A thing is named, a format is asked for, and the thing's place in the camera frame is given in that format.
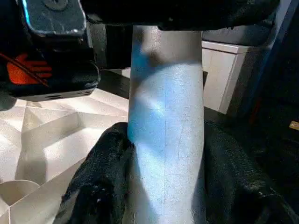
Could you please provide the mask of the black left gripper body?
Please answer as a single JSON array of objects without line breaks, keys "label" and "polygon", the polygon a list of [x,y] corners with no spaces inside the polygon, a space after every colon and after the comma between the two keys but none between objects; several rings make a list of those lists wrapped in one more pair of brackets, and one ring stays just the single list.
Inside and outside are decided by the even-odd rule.
[{"label": "black left gripper body", "polygon": [[79,0],[0,3],[0,109],[90,95],[100,81]]}]

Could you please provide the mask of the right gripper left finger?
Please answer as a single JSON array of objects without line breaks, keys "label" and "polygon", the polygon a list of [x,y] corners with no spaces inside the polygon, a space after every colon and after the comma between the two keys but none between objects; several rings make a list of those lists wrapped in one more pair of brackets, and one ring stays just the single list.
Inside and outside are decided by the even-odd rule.
[{"label": "right gripper left finger", "polygon": [[122,223],[134,151],[127,131],[119,122],[103,132],[62,195],[55,224]]}]

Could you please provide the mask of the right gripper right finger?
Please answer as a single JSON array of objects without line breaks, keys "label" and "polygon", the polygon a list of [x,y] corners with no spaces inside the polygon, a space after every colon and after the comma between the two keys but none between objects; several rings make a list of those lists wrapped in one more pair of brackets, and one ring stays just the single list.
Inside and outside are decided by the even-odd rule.
[{"label": "right gripper right finger", "polygon": [[273,181],[222,127],[205,121],[206,217],[210,224],[297,224]]}]

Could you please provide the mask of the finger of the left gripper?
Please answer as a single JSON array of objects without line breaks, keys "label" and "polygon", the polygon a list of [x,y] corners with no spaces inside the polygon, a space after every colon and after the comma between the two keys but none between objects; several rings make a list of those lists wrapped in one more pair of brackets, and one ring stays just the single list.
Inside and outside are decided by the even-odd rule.
[{"label": "finger of the left gripper", "polygon": [[278,0],[82,0],[86,17],[114,26],[157,26],[165,31],[217,30],[266,20]]}]

